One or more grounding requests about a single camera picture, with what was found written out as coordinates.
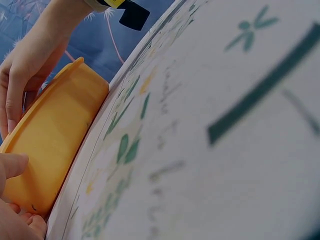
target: wrist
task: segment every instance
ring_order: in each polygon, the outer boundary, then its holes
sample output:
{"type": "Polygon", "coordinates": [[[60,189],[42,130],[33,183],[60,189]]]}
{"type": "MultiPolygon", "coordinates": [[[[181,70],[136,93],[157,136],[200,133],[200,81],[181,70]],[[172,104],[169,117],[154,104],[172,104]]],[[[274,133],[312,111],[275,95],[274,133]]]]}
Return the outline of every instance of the wrist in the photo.
{"type": "Polygon", "coordinates": [[[54,38],[69,38],[76,26],[92,11],[84,0],[51,0],[34,27],[46,28],[54,38]]]}

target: fingernail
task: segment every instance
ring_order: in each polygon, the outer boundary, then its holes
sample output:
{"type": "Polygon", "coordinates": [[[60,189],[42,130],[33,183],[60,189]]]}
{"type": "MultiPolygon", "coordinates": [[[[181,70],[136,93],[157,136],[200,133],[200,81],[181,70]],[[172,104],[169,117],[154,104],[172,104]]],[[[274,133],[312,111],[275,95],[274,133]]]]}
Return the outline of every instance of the fingernail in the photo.
{"type": "Polygon", "coordinates": [[[16,125],[17,124],[16,124],[16,122],[14,120],[9,119],[8,120],[8,132],[12,133],[13,130],[15,129],[16,125]]]}

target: hand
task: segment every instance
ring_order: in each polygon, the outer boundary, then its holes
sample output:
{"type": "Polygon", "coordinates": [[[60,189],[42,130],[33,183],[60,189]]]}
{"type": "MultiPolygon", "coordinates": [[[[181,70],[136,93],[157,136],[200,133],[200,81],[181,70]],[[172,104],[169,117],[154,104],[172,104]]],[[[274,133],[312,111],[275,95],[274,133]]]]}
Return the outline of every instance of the hand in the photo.
{"type": "Polygon", "coordinates": [[[11,133],[92,8],[82,0],[51,0],[28,34],[0,65],[0,133],[11,133]]]}
{"type": "MultiPolygon", "coordinates": [[[[6,179],[16,177],[24,172],[28,157],[18,154],[0,153],[0,196],[2,196],[6,179]]],[[[15,204],[6,204],[0,199],[0,236],[1,240],[43,240],[47,224],[39,215],[25,213],[18,215],[20,208],[15,204]]]]}
{"type": "Polygon", "coordinates": [[[64,53],[68,40],[56,46],[44,34],[30,31],[0,65],[0,133],[11,133],[42,83],[64,53]]]}

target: black object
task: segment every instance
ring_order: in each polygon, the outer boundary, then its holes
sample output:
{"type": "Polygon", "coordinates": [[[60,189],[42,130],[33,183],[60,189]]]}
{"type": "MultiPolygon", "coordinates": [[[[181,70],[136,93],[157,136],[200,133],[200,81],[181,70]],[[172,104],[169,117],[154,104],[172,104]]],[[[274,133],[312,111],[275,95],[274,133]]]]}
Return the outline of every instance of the black object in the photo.
{"type": "MultiPolygon", "coordinates": [[[[97,1],[102,5],[109,6],[104,0],[97,1]]],[[[120,18],[119,23],[127,28],[137,31],[141,31],[150,15],[148,10],[131,0],[125,0],[123,3],[121,3],[118,9],[124,9],[124,13],[120,18]]]]}

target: blue bedsheet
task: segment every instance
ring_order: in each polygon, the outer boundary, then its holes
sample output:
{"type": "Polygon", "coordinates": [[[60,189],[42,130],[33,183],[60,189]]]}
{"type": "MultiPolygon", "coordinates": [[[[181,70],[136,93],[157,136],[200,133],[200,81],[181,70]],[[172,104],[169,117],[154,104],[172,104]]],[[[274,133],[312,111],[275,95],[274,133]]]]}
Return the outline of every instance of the blue bedsheet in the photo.
{"type": "MultiPolygon", "coordinates": [[[[26,35],[49,1],[0,0],[0,58],[4,59],[26,35]]],[[[84,57],[86,64],[110,82],[123,61],[174,0],[135,2],[150,11],[142,31],[129,29],[119,23],[124,11],[122,9],[109,8],[102,13],[91,13],[73,32],[65,54],[42,87],[62,67],[78,57],[84,57]]]]}

